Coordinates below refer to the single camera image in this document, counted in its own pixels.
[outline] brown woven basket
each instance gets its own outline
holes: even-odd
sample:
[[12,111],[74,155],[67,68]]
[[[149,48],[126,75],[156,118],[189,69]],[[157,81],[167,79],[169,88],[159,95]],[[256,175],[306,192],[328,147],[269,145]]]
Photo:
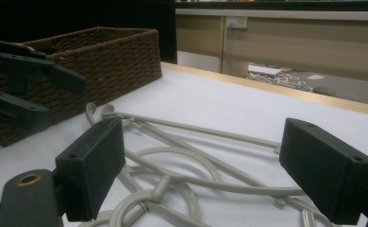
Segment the brown woven basket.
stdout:
[[[94,27],[24,44],[87,80],[84,95],[78,96],[47,79],[29,79],[24,99],[47,107],[50,125],[82,114],[88,102],[103,105],[162,76],[154,29]],[[0,92],[6,90],[7,78],[0,78]],[[0,146],[27,136],[23,129],[0,122]]]

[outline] table surface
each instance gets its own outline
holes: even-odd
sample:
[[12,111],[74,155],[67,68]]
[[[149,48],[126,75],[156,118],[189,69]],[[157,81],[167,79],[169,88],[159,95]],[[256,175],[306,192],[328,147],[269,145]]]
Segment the table surface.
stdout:
[[[162,63],[162,67],[163,76],[160,79],[110,104],[122,113],[228,131],[276,143],[281,142],[286,118],[292,117],[313,123],[368,155],[367,104],[169,63]],[[37,168],[54,169],[54,158],[89,128],[90,125],[83,113],[12,146],[0,148],[0,198],[3,185],[15,175]],[[143,148],[143,143],[137,143],[135,132],[124,133],[126,146],[134,151]],[[215,147],[208,144],[206,146],[197,136],[184,137],[201,147],[211,147],[208,150],[210,154],[267,181],[268,184],[296,185],[279,165],[278,156],[273,153],[259,153],[261,151],[248,149],[242,144],[230,141],[222,141]],[[200,168],[190,166],[189,163],[183,166],[189,168],[181,167],[180,170],[189,171],[191,174]],[[120,201],[130,195],[128,189],[121,184],[118,179],[115,180],[101,210],[114,209]],[[249,223],[254,223],[255,226],[302,225],[299,211],[288,207],[277,208],[270,197],[216,193],[207,190],[196,187],[202,220],[209,225],[233,226],[233,223],[234,226],[249,226]],[[163,202],[187,213],[184,202],[171,197]],[[149,223],[171,226],[151,212],[136,221],[134,226],[149,226]],[[365,219],[361,218],[359,226],[364,226],[364,223]],[[65,222],[64,225],[78,226],[77,223],[70,222]]]

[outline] robotic arm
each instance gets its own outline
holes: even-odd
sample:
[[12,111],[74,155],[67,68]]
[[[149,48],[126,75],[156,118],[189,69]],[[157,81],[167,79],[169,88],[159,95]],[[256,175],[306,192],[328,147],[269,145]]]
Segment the robotic arm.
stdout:
[[4,41],[0,41],[0,74],[7,75],[9,86],[6,93],[0,93],[0,120],[31,133],[48,128],[50,111],[21,99],[28,78],[49,79],[76,94],[82,94],[85,87],[84,76],[47,60],[45,53]]

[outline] wall outlet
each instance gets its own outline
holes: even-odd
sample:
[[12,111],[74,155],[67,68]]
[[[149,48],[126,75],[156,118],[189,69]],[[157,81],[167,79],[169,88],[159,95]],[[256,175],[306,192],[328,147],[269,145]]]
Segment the wall outlet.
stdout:
[[247,17],[227,17],[226,25],[227,27],[231,27],[231,28],[248,28],[248,18]]

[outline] background wall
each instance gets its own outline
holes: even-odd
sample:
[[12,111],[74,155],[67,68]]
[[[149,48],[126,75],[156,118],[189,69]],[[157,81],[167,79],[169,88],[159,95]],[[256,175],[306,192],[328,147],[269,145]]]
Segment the background wall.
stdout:
[[178,50],[222,58],[238,77],[258,62],[368,80],[368,21],[248,17],[229,29],[221,18],[177,15]]

